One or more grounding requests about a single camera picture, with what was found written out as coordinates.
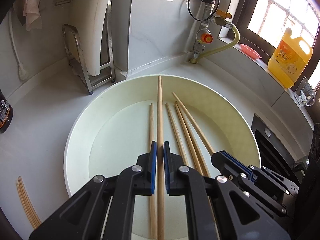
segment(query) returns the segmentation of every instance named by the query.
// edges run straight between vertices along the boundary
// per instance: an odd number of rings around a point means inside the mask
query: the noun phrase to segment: yellow dish soap bottle
[[[286,88],[294,85],[312,56],[306,41],[302,37],[292,39],[291,35],[292,30],[287,28],[268,62],[268,69]]]

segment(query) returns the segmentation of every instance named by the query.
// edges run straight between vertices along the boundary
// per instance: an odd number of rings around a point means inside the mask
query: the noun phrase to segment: wooden chopstick
[[[29,214],[29,211],[23,201],[23,198],[22,198],[22,195],[21,195],[21,192],[20,192],[20,189],[19,189],[19,185],[18,185],[18,182],[16,181],[16,186],[17,186],[17,190],[18,190],[18,194],[19,194],[19,198],[20,198],[20,201],[21,201],[21,204],[23,206],[23,209],[24,209],[24,212],[26,213],[27,217],[28,217],[28,220],[30,221],[30,224],[32,225],[33,229],[36,229],[36,225],[35,223],[33,222],[30,214]]]
[[[188,133],[186,124],[184,123],[184,120],[183,120],[183,118],[182,118],[180,109],[178,108],[178,105],[177,105],[177,104],[175,104],[175,107],[176,107],[176,110],[177,110],[177,114],[178,114],[178,117],[179,117],[179,120],[180,120],[182,129],[183,129],[184,135],[185,135],[185,137],[186,137],[186,139],[187,139],[187,143],[188,143],[188,146],[189,146],[190,153],[191,153],[191,155],[192,155],[193,163],[194,163],[195,166],[196,166],[196,170],[197,170],[201,175],[203,175],[202,169],[201,169],[201,166],[200,166],[200,163],[199,163],[197,154],[196,154],[196,150],[195,150],[195,148],[194,148],[194,146],[193,146],[193,144],[192,144],[190,135],[189,135],[189,133]]]
[[[203,142],[203,144],[206,147],[207,151],[209,152],[210,156],[212,156],[212,154],[214,154],[215,151],[211,147],[211,145],[210,145],[209,141],[207,140],[207,138],[204,136],[204,133],[201,131],[200,127],[197,125],[195,119],[193,119],[192,115],[189,113],[189,111],[184,106],[184,104],[181,102],[181,100],[178,98],[178,96],[174,92],[172,92],[172,94],[176,98],[176,100],[178,101],[179,105],[182,107],[183,111],[186,113],[186,115],[187,115],[188,119],[190,120],[193,128],[196,130],[197,134],[199,135],[201,141]]]
[[[36,229],[41,224],[41,221],[40,221],[38,215],[36,214],[36,211],[34,210],[32,203],[28,197],[28,194],[27,194],[26,189],[24,187],[21,176],[18,178],[18,181],[16,181],[16,187],[18,190],[19,198],[22,203],[23,209],[24,209],[33,229]]]
[[[169,106],[168,103],[166,103],[165,105],[166,105],[167,110],[168,110],[168,114],[169,114],[169,117],[170,117],[171,125],[172,125],[172,128],[173,128],[174,135],[176,137],[177,143],[178,143],[178,147],[179,147],[180,155],[181,155],[181,157],[183,159],[183,163],[185,165],[189,166],[189,163],[188,163],[188,160],[187,160],[187,156],[186,156],[186,152],[184,150],[184,147],[183,147],[183,144],[182,144],[182,141],[181,141],[181,137],[180,137],[177,125],[176,125],[176,123],[174,121],[170,106]]]
[[[195,136],[194,136],[194,134],[193,134],[193,132],[191,130],[191,127],[190,127],[190,125],[188,123],[188,119],[186,118],[184,112],[181,111],[180,106],[177,104],[177,102],[176,102],[176,105],[177,105],[177,107],[179,108],[179,110],[181,112],[182,118],[184,120],[184,123],[185,123],[185,125],[187,127],[188,133],[190,135],[192,144],[193,144],[193,146],[195,148],[195,151],[196,151],[196,154],[197,154],[197,157],[198,157],[198,160],[199,160],[202,172],[203,172],[203,176],[210,177],[210,172],[208,170],[208,166],[205,163],[205,160],[204,160],[203,155],[201,153],[200,147],[199,147],[199,145],[198,145],[198,143],[196,141],[196,138],[195,138]]]
[[[154,128],[153,128],[153,103],[150,105],[150,120],[149,120],[149,149],[151,150],[151,144],[154,140]],[[150,205],[150,231],[151,239],[157,238],[157,217],[156,217],[156,196],[151,195],[149,198]]]
[[[164,163],[163,163],[162,83],[158,76],[157,104],[157,240],[164,240]]]

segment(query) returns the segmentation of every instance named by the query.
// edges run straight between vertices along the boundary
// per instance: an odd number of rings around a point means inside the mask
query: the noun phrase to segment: pink dish
[[[244,45],[244,44],[240,44],[240,47],[242,49],[242,51],[247,54],[248,56],[254,58],[254,59],[259,59],[261,58],[260,55],[254,50],[251,49],[249,46]]]

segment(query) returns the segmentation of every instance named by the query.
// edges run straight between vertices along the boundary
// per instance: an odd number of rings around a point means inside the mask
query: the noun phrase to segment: bottle label
[[[283,40],[272,58],[279,64],[282,70],[295,82],[307,65],[303,59]]]
[[[0,93],[0,128],[4,125],[10,112],[10,105],[4,96]]]

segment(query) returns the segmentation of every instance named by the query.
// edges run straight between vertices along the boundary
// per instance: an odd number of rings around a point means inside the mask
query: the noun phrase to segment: bottle handle
[[[304,40],[304,38],[302,38],[301,36],[300,37],[297,37],[297,38],[295,38],[297,41],[303,41],[308,47],[309,47],[309,50],[310,50],[310,52],[312,52],[312,47]]]

